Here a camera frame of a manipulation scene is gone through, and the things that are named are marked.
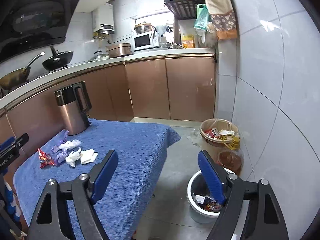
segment wok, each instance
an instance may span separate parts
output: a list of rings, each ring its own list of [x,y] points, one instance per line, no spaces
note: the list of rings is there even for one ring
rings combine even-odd
[[[66,67],[72,60],[73,51],[65,51],[57,54],[54,46],[51,45],[52,57],[42,62],[43,67],[48,71]]]
[[[31,64],[34,63],[38,58],[44,55],[44,52],[41,52],[25,68],[17,69],[0,79],[0,87],[2,89],[10,91],[12,88],[26,82],[30,74]]]

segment microwave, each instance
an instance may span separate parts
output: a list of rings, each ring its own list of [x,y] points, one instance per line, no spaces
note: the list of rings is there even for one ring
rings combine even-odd
[[[143,50],[143,49],[152,49],[159,48],[160,43],[167,42],[165,36],[161,37],[157,32],[155,33],[155,38],[151,38],[152,32],[145,32],[141,34],[136,34],[133,36],[133,50]]]

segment pot lid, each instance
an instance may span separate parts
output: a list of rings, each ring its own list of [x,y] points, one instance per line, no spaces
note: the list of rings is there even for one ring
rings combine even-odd
[[[113,50],[113,49],[119,49],[121,47],[131,47],[131,44],[130,43],[119,43],[119,44],[116,44],[116,45],[112,45],[112,46],[109,47],[109,51]]]
[[[109,56],[109,54],[107,54],[107,53],[102,53],[102,50],[98,50],[98,51],[96,51],[95,53],[94,53],[94,57],[92,57],[91,59],[90,59],[90,61],[95,61],[95,60],[100,60],[101,58],[103,58],[103,57],[108,57]]]

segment range hood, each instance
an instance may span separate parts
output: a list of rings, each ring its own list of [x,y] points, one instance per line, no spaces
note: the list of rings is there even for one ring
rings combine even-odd
[[[79,0],[18,0],[0,26],[0,63],[63,43]]]

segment blue tablecloth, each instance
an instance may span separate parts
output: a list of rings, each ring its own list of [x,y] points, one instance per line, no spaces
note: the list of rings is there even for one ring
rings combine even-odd
[[[68,140],[82,141],[82,150],[95,149],[99,153],[95,163],[81,165],[77,161],[76,168],[63,163],[60,167],[41,170],[38,154],[34,154],[18,168],[13,181],[23,215],[30,224],[49,179],[55,178],[58,182],[73,180],[100,163],[109,150],[116,150],[118,167],[95,210],[110,240],[129,240],[153,194],[167,157],[167,147],[179,141],[180,136],[169,126],[161,124],[91,121],[86,131],[69,136]],[[64,132],[61,131],[41,149],[51,152]],[[73,202],[68,201],[68,208],[76,239],[83,239]]]

